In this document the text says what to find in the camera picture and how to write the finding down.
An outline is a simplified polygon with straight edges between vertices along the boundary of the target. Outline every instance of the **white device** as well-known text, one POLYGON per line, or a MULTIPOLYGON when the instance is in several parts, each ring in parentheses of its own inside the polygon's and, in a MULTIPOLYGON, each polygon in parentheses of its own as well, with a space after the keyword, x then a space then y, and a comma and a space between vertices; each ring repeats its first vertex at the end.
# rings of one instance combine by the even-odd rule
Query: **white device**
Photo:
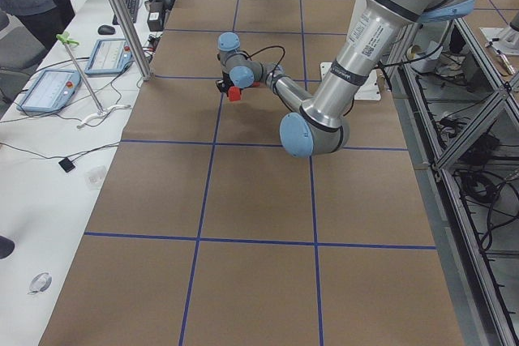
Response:
POLYGON ((122 73, 132 59, 126 40, 97 40, 84 73, 89 76, 115 76, 122 73))
POLYGON ((72 98, 80 83, 81 76, 77 70, 43 70, 17 109, 25 113, 59 111, 72 98))

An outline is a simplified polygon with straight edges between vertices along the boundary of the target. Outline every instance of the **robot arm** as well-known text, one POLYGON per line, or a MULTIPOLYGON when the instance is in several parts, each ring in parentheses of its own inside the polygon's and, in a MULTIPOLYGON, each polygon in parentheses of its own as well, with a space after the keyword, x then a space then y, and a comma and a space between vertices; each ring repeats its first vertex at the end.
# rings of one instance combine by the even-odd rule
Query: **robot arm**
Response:
POLYGON ((233 83, 244 89, 254 82, 266 83, 279 96, 292 111, 280 126, 281 143, 289 154, 306 157, 334 152, 348 140, 344 112, 401 28, 415 22, 467 15, 474 3, 475 0, 367 0, 366 10, 314 96, 275 64, 250 61, 240 52, 238 36, 226 33, 226 38, 221 37, 219 53, 223 84, 228 87, 233 83), (230 45, 229 40, 234 40, 234 44, 230 45))

